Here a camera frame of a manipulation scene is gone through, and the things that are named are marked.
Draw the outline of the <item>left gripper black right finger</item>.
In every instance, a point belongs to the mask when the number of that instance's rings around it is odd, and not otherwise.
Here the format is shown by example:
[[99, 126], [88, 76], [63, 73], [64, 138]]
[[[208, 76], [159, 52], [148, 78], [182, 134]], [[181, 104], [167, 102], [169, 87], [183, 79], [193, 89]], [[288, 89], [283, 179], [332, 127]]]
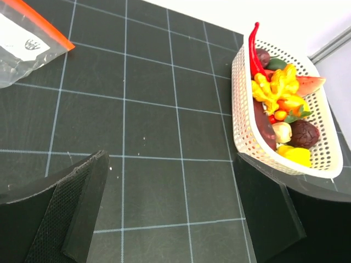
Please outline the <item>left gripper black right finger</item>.
[[257, 262], [350, 262], [350, 195], [244, 153], [236, 181]]

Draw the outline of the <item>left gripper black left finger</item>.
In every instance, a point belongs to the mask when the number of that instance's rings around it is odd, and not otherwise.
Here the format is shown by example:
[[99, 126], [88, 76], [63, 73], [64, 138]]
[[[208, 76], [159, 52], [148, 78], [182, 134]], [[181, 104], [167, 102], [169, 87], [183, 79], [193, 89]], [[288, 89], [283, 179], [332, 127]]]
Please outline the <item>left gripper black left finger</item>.
[[86, 262], [108, 170], [100, 150], [1, 193], [1, 262]]

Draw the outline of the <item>white perforated plastic basket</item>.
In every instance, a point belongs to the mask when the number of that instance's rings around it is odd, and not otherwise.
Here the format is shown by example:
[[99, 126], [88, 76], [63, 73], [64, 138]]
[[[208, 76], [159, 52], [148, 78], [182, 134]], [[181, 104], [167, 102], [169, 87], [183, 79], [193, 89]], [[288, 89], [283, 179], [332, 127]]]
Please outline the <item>white perforated plastic basket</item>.
[[232, 61], [231, 99], [235, 146], [254, 164], [266, 164], [289, 175], [307, 174], [326, 179], [333, 179], [340, 175], [344, 167], [343, 155], [323, 88], [305, 96], [313, 112], [307, 120], [320, 132], [319, 141], [310, 149], [312, 153], [310, 168], [284, 158], [264, 141], [254, 116], [248, 37], [244, 37], [243, 45]]

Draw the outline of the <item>yellow orange ginger root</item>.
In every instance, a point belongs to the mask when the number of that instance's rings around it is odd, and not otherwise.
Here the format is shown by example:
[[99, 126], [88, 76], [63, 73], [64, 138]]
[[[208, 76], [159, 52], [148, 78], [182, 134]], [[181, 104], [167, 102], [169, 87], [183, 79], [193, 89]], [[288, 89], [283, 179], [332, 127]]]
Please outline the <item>yellow orange ginger root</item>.
[[283, 70], [274, 71], [270, 81], [264, 74], [257, 73], [251, 84], [253, 98], [265, 104], [268, 116], [279, 109], [278, 100], [289, 98], [299, 89], [296, 68], [293, 64], [287, 64]]

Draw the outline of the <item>red chili pepper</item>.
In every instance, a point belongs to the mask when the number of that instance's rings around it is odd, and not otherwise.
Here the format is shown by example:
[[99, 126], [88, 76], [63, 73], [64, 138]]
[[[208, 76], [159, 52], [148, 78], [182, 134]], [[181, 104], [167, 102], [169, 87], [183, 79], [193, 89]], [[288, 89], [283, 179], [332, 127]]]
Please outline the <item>red chili pepper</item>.
[[254, 76], [257, 73], [261, 73], [263, 76], [266, 77], [266, 79], [269, 81], [270, 78], [266, 74], [259, 58], [257, 55], [256, 51], [256, 46], [255, 46], [255, 40], [256, 40], [256, 34], [259, 28], [259, 22], [256, 22], [254, 25], [254, 29], [249, 35], [248, 38], [248, 46], [249, 46], [249, 61], [250, 61], [250, 71], [251, 71], [251, 77], [254, 78]]

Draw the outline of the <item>clear zip bag orange zipper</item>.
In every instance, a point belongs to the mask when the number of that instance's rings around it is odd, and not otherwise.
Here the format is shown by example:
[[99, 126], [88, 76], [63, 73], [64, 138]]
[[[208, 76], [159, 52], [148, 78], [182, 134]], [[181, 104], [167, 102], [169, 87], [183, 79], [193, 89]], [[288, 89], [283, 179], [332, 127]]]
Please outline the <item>clear zip bag orange zipper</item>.
[[24, 1], [1, 1], [1, 88], [75, 46]]

